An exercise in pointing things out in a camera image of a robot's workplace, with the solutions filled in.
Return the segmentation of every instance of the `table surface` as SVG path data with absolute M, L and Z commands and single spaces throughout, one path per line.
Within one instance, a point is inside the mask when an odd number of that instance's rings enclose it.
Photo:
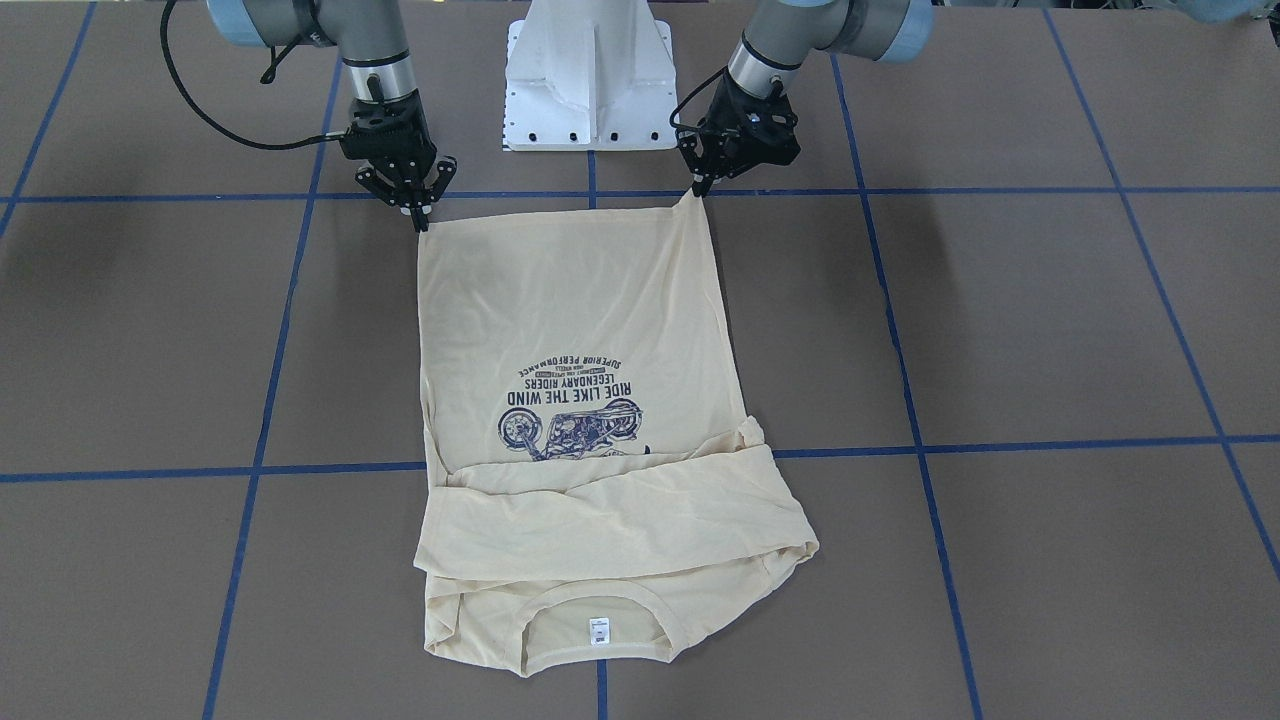
M 0 4 L 0 717 L 1275 717 L 1280 51 L 1263 23 L 940 9 L 813 54 L 708 210 L 749 410 L 823 541 L 666 666 L 421 650 L 415 237 L 333 147 L 182 104 L 159 3 Z M 404 6 L 435 218 L 663 205 L 675 151 L 500 151 L 527 5 Z M 750 6 L 654 5 L 681 91 Z M 192 92 L 344 124 L 335 54 L 180 4 Z

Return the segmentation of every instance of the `motorcycle graphic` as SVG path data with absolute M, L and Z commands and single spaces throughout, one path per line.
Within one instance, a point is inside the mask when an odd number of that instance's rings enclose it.
M 538 450 L 541 418 L 527 407 L 512 407 L 498 420 L 498 436 L 507 447 L 527 451 L 534 460 L 580 460 L 588 452 L 612 447 L 614 441 L 635 439 L 643 416 L 640 407 L 625 397 L 612 400 L 599 410 L 557 413 L 547 436 L 547 447 Z

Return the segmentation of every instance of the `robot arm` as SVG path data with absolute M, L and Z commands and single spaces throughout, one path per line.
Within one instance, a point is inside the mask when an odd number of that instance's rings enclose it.
M 710 78 L 719 83 L 707 115 L 676 126 L 694 195 L 799 155 L 786 92 L 810 50 L 902 63 L 920 53 L 932 27 L 929 0 L 760 0 L 728 65 Z
M 236 45 L 338 46 L 356 95 L 342 152 L 367 163 L 356 182 L 425 231 L 457 163 L 436 161 L 397 0 L 209 0 L 209 12 Z

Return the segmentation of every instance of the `white label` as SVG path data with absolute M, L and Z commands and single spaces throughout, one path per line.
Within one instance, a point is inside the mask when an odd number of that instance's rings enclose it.
M 591 618 L 588 623 L 591 626 L 591 644 L 609 644 L 609 619 Z

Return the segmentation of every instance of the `white mounting bracket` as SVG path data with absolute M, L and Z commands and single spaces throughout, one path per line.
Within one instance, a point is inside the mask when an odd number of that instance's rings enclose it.
M 506 150 L 669 150 L 671 27 L 644 0 L 532 0 L 507 32 Z

